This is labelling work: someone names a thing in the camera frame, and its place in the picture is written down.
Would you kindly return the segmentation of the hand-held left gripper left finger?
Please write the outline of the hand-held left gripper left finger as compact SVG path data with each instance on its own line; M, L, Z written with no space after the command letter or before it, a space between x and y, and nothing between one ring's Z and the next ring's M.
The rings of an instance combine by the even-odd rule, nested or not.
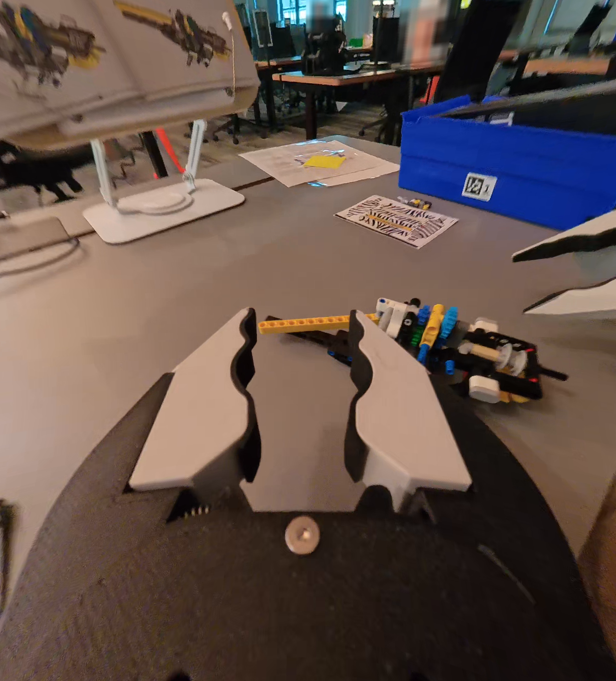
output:
M261 438L248 385L255 374L253 308L243 308L172 371L129 480L136 492L220 492L252 483Z

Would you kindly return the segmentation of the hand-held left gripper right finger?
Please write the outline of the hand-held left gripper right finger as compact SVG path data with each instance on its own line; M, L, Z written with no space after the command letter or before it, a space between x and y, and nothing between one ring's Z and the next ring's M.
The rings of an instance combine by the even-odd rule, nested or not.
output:
M469 491L472 477L427 370L364 312L351 311L349 323L351 480L383 487L397 513L418 490Z

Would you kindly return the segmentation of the lego vehicle chassis assembly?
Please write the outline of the lego vehicle chassis assembly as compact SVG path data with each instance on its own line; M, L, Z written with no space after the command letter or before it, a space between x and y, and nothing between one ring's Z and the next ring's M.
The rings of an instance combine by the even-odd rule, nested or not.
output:
M464 322L456 306L379 298L366 317L430 374L444 376L458 394L483 403L540 400L544 377L568 380L566 373L540 363L536 345L500 333L498 324L484 317Z

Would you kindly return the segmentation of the open lego instruction booklet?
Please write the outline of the open lego instruction booklet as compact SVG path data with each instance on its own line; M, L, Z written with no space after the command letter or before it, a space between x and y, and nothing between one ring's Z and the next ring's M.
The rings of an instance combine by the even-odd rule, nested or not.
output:
M259 85L232 1L0 1L0 141L54 150L209 120Z

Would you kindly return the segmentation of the blue plastic storage bin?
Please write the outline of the blue plastic storage bin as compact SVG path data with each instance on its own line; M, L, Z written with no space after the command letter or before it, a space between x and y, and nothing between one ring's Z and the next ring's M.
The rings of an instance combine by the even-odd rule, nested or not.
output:
M558 231L616 208L616 79L403 113L398 187Z

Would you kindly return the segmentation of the zebra striped sticker sheet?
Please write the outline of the zebra striped sticker sheet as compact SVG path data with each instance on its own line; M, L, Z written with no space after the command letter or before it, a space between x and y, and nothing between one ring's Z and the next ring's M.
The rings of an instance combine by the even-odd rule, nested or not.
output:
M335 213L335 217L416 250L455 226L459 220L431 210L418 210L381 195L372 195Z

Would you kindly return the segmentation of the silver monitor stand base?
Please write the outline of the silver monitor stand base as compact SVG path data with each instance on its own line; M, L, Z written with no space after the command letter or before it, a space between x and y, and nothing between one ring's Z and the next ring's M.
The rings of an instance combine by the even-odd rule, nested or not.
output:
M140 99L107 107L59 129L68 137L91 142L103 203L83 212L84 219L108 244L124 244L192 222L244 202L244 196L209 179L197 179L207 119L237 114L258 94L258 84L236 89L211 89L155 101ZM180 183L118 199L113 193L103 140L127 132L145 132L149 124L193 123L189 151Z

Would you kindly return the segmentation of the black office chairs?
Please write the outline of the black office chairs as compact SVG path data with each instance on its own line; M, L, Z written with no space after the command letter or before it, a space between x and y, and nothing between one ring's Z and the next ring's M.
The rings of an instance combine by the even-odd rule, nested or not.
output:
M471 1L462 10L460 1L402 1L398 17L374 21L372 53L363 64L350 70L440 62L445 70L432 104L458 95L468 95L470 101L481 100L522 4ZM333 76L350 71L346 69L346 53L335 29L309 33L299 72ZM416 83L415 102L425 90L424 82ZM329 103L368 101L384 106L386 115L381 121L379 140L385 144L400 143L402 113L414 107L407 107L404 81L324 89L316 93L317 109L321 96L326 96Z

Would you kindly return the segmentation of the white instruction papers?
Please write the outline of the white instruction papers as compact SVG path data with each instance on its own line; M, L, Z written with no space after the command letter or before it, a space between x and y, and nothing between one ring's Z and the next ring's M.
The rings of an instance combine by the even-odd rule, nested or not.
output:
M336 140L312 140L258 149L240 154L240 157L286 187L301 184L335 187L399 171L399 164Z

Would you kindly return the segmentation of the wooden office desks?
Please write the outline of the wooden office desks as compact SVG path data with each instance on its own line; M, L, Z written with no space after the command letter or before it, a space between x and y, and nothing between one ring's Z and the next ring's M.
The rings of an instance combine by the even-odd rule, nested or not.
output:
M524 73L568 73L578 75L602 75L616 78L616 53L592 56L535 56L534 50L504 50L497 60L497 67L511 67L515 71L515 78L519 79ZM299 71L288 72L279 67L273 72L263 71L261 83L268 86L268 98L273 94L274 84L285 84L294 87L305 95L304 127L306 139L317 137L317 105L316 93L324 89L347 89L355 87L369 87L375 83L404 81L406 85L407 107L412 107L416 97L414 89L417 82L424 82L424 102L433 101L439 87L440 78L445 66L440 62L422 63L410 67L396 66L390 69L350 70L342 74L305 75Z

